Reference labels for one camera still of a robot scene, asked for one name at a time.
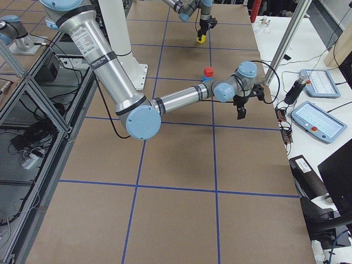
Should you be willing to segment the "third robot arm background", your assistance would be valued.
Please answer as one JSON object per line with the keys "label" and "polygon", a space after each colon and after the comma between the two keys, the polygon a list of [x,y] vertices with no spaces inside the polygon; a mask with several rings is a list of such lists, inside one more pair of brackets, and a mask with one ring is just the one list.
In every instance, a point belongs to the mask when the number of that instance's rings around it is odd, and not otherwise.
{"label": "third robot arm background", "polygon": [[16,15],[1,17],[1,41],[4,45],[10,45],[14,40],[27,37],[28,31]]}

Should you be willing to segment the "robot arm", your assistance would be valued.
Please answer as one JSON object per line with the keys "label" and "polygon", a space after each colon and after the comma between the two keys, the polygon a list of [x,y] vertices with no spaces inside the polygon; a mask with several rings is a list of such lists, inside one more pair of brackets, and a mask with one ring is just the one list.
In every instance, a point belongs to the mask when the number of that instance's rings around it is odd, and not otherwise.
{"label": "robot arm", "polygon": [[234,101],[238,119],[245,118],[244,105],[250,97],[264,99],[263,88],[255,85],[257,65],[242,62],[226,80],[206,80],[187,89],[154,99],[138,92],[117,55],[96,23],[90,1],[42,1],[55,27],[70,36],[103,83],[115,103],[115,112],[128,134],[138,140],[155,136],[161,117],[176,109],[215,97],[220,102]]}
{"label": "robot arm", "polygon": [[197,30],[197,42],[204,43],[206,41],[206,34],[210,29],[217,25],[216,18],[211,15],[212,1],[209,0],[191,0],[187,4],[182,1],[163,0],[170,8],[172,8],[181,21],[187,22],[189,18],[198,9],[201,11],[200,16],[200,29]]}

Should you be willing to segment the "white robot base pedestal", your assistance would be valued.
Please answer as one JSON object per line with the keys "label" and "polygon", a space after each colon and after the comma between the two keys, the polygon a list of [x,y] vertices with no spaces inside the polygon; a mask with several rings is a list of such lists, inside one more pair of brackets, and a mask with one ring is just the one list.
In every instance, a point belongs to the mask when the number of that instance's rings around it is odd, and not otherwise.
{"label": "white robot base pedestal", "polygon": [[148,65],[138,63],[133,55],[123,2],[99,0],[98,4],[112,50],[117,55],[136,90],[143,90]]}

